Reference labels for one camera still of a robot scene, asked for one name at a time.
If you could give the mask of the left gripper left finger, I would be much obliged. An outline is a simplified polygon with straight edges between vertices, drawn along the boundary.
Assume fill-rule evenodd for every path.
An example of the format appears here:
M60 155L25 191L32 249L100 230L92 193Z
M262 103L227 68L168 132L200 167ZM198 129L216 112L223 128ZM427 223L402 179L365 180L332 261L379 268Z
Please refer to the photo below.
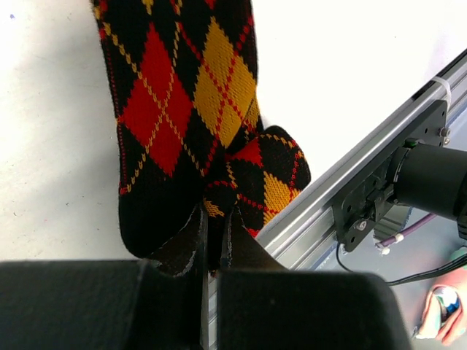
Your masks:
M205 349L207 213L143 260L1 264L3 349Z

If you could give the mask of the aluminium frame rail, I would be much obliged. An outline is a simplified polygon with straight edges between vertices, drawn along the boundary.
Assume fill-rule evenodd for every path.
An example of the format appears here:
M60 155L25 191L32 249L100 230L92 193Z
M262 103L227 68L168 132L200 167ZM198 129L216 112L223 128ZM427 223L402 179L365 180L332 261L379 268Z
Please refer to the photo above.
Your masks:
M460 267L431 271L450 241L466 241L466 152L450 149L449 124L466 106L461 54L391 114L273 221L260 244L282 271L231 268L209 285L211 349L410 349L393 289ZM422 234L398 260L361 249L390 213L412 209L455 223ZM377 270L405 277L386 281Z

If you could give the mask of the orange object on floor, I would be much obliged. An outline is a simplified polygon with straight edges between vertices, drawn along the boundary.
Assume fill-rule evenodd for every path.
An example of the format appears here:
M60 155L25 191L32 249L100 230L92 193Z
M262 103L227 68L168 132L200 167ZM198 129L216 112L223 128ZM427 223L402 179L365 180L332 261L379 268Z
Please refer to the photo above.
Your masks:
M427 294L416 339L434 339L448 346L466 333L466 307L460 291L437 285Z

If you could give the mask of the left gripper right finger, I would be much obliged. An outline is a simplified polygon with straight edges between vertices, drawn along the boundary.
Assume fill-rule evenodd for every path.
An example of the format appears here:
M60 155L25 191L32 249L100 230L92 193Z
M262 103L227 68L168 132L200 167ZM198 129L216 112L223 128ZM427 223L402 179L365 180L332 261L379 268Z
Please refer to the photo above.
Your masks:
M411 349L395 295L378 276L290 271L225 222L217 275L218 349Z

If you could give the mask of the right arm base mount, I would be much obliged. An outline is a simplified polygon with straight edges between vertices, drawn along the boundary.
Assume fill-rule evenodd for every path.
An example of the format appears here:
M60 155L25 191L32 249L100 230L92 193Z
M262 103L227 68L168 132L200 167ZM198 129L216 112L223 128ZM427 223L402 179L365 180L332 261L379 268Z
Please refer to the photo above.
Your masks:
M436 100L418 114L337 193L332 202L336 240L352 252L393 207L393 183L406 150L418 143L440 147L447 102Z

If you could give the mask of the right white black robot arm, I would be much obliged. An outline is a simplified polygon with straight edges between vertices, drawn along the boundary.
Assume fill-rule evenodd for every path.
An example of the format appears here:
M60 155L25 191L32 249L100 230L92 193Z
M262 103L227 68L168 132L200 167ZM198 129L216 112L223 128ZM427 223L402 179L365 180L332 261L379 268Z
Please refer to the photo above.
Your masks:
M416 143L399 147L386 180L393 202L456 221L466 239L466 152Z

